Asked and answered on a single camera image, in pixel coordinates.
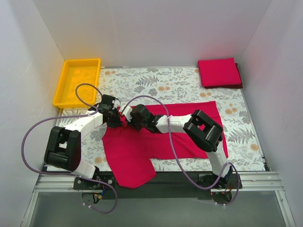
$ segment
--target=floral pattern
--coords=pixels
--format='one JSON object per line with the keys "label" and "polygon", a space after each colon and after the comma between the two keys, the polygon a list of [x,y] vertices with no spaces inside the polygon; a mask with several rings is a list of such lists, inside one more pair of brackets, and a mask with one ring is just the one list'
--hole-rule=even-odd
{"label": "floral pattern", "polygon": [[[228,160],[233,162],[239,171],[265,171],[240,89],[205,89],[201,86],[197,68],[102,69],[98,88],[102,93],[118,98],[122,105],[138,95],[151,95],[164,104],[216,101],[226,136]],[[152,99],[140,98],[132,102],[132,105],[137,104],[157,103]],[[64,109],[62,115],[85,114],[86,111],[85,108]],[[59,126],[75,120],[61,119]],[[102,125],[82,140],[82,157],[100,170],[110,171],[102,143],[105,132],[106,125]],[[208,159],[183,158],[180,162],[187,171],[211,170]],[[156,171],[180,171],[174,159],[152,159],[152,164]]]}

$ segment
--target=yellow bin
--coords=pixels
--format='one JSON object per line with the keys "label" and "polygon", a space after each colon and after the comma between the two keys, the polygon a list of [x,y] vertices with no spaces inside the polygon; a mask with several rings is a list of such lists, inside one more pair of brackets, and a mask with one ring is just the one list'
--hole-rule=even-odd
{"label": "yellow bin", "polygon": [[[66,60],[63,64],[61,76],[53,99],[53,105],[59,108],[87,107],[76,97],[76,87],[82,83],[90,83],[98,87],[101,59]],[[94,105],[97,91],[83,85],[78,94],[88,104]]]}

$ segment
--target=red cloth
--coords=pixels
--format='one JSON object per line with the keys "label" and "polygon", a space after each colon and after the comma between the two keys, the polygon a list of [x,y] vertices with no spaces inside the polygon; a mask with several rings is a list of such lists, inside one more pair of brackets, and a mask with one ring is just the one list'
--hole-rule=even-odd
{"label": "red cloth", "polygon": [[233,58],[198,61],[202,86],[205,88],[243,88]]}
{"label": "red cloth", "polygon": [[[147,105],[153,114],[166,114],[161,105]],[[222,126],[216,102],[168,104],[169,114],[182,116],[192,114],[195,110],[202,110]],[[174,147],[178,158],[199,157],[207,158],[204,151],[199,149],[185,133],[172,134]],[[130,125],[107,128],[103,137],[104,151],[110,168],[120,186],[136,188],[156,176],[150,158],[174,159],[169,143],[169,135],[152,134],[145,128],[137,131]],[[228,157],[225,137],[223,149]]]}

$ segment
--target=red towel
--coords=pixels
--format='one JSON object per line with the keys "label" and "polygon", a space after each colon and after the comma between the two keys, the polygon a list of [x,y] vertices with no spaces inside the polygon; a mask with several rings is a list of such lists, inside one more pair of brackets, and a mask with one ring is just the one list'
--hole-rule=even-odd
{"label": "red towel", "polygon": [[[147,105],[153,114],[166,114],[161,105]],[[208,103],[188,103],[166,105],[170,115],[182,116],[192,114],[195,110],[202,110],[222,126],[221,118],[215,101]],[[199,157],[207,158],[190,137],[185,133],[172,134],[175,150],[179,158]],[[152,134],[142,128],[135,130],[126,125],[107,128],[103,137],[104,151],[110,168],[120,186],[136,188],[156,176],[150,158],[174,159],[169,143],[169,135]],[[225,137],[223,136],[223,149],[228,157]]]}
{"label": "red towel", "polygon": [[198,61],[202,86],[205,88],[243,88],[233,58]]}

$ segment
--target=plastic container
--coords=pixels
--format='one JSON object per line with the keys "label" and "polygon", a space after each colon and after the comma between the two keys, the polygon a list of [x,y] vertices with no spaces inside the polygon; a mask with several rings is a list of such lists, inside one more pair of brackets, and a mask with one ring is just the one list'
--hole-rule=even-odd
{"label": "plastic container", "polygon": [[[87,107],[76,97],[76,87],[82,83],[90,83],[98,87],[101,59],[66,60],[53,99],[53,105],[59,108]],[[94,105],[97,91],[83,85],[78,89],[79,96],[88,104]]]}

